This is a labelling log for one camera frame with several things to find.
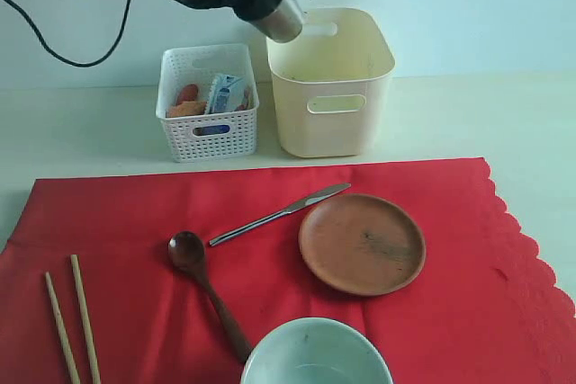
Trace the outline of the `cream plastic bin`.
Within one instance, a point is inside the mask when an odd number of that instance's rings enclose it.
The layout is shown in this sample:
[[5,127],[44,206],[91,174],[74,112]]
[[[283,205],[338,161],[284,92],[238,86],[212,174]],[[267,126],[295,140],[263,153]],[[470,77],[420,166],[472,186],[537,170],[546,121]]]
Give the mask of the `cream plastic bin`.
[[376,140],[395,59],[363,10],[306,18],[295,40],[266,43],[280,145],[301,158],[359,155]]

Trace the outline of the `orange fried chicken piece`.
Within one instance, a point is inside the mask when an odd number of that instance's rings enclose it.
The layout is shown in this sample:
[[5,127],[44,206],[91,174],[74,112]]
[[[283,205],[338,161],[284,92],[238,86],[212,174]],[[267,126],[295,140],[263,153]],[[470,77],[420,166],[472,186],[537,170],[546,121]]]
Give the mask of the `orange fried chicken piece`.
[[204,115],[206,102],[204,101],[184,101],[178,105],[171,106],[166,111],[168,118],[179,118],[188,116]]

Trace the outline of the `brown wooden plate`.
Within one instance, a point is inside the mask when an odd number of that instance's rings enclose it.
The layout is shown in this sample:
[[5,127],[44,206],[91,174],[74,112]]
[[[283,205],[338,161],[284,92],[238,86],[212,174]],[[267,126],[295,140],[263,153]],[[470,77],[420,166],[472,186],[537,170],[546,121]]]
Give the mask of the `brown wooden plate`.
[[319,280],[363,297],[408,286],[427,257],[422,231],[405,210],[359,193],[317,205],[302,221],[298,241],[303,261]]

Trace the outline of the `stainless steel cup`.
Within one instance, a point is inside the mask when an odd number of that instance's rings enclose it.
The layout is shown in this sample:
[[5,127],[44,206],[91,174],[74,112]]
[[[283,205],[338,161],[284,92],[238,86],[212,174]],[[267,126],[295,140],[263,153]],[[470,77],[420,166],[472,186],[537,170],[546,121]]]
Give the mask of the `stainless steel cup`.
[[251,24],[268,39],[287,43],[302,33],[304,22],[304,12],[296,0],[280,0],[269,15]]

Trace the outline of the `silver table knife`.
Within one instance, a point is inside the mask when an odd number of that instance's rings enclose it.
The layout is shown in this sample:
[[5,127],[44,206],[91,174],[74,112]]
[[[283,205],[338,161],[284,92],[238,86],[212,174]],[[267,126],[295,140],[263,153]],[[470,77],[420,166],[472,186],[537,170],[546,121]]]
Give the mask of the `silver table knife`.
[[257,219],[253,222],[250,222],[248,224],[246,224],[245,226],[239,227],[239,228],[235,228],[232,229],[229,232],[226,232],[220,236],[215,237],[214,239],[210,240],[208,242],[208,245],[211,247],[214,246],[218,246],[222,243],[225,243],[229,240],[231,240],[232,238],[238,237],[243,235],[244,233],[247,233],[250,230],[259,228],[269,222],[272,222],[276,219],[280,219],[283,218],[285,216],[291,215],[297,211],[303,210],[313,204],[317,204],[321,201],[324,201],[334,195],[337,195],[347,189],[349,189],[352,186],[351,183],[340,183],[340,184],[334,184],[331,185],[327,188],[324,188],[320,191],[314,192],[306,197],[303,197],[299,200],[297,200],[296,202],[288,205],[287,207],[278,210],[275,213],[272,213],[270,215],[267,215],[261,219]]

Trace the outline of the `pale blue ceramic bowl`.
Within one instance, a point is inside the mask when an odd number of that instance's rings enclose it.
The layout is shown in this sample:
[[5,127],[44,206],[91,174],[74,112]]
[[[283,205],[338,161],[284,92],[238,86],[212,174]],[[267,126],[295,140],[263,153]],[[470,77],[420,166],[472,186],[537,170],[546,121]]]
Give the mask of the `pale blue ceramic bowl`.
[[268,333],[254,348],[242,383],[392,383],[380,352],[361,333],[326,317],[303,317]]

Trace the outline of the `red scalloped table cloth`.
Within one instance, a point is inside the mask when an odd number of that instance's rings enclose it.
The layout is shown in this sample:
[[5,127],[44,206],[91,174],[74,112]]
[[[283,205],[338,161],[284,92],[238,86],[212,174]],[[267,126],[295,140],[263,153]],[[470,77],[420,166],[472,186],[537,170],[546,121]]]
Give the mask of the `red scalloped table cloth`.
[[415,220],[427,243],[421,274],[373,299],[332,290],[301,258],[295,213],[209,253],[212,282],[250,340],[297,317],[332,317],[367,336],[397,383],[572,383],[574,304],[490,174],[465,158],[39,180],[1,255],[1,380],[69,380],[48,283],[91,379],[77,255],[103,382],[239,382],[209,301],[168,260],[169,238],[208,239],[350,183]]

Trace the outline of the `red sausage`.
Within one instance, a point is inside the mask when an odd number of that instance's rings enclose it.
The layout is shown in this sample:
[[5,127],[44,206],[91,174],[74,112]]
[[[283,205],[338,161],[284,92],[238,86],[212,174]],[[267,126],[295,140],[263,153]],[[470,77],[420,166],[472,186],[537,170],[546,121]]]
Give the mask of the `red sausage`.
[[195,102],[198,98],[199,87],[196,84],[184,86],[176,97],[176,104]]

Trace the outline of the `blue white milk carton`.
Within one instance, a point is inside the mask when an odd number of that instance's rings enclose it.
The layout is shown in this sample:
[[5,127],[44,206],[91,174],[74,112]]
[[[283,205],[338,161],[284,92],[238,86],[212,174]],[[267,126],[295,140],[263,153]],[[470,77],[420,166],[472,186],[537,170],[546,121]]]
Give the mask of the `blue white milk carton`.
[[217,74],[211,83],[206,105],[206,114],[222,114],[242,110],[244,90],[247,87],[243,77]]

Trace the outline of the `white woven plastic basket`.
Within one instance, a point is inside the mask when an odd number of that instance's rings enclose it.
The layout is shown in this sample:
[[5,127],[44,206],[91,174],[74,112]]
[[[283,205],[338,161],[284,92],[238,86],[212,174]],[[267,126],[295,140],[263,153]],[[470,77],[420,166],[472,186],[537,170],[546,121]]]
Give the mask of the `white woven plastic basket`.
[[[219,74],[243,77],[251,88],[251,108],[222,114],[168,118],[180,90],[199,87],[196,101],[208,102],[213,78]],[[162,57],[156,116],[177,162],[199,162],[245,156],[256,151],[259,99],[248,47],[224,44],[169,49]]]

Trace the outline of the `dark wooden spoon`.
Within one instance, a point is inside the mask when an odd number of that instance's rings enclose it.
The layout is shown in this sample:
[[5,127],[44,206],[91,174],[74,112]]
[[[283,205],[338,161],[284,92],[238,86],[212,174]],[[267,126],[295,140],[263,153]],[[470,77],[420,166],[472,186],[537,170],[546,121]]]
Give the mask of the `dark wooden spoon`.
[[193,232],[181,231],[168,241],[167,250],[172,265],[195,280],[206,292],[236,358],[244,364],[252,352],[252,345],[224,301],[212,287],[203,241]]

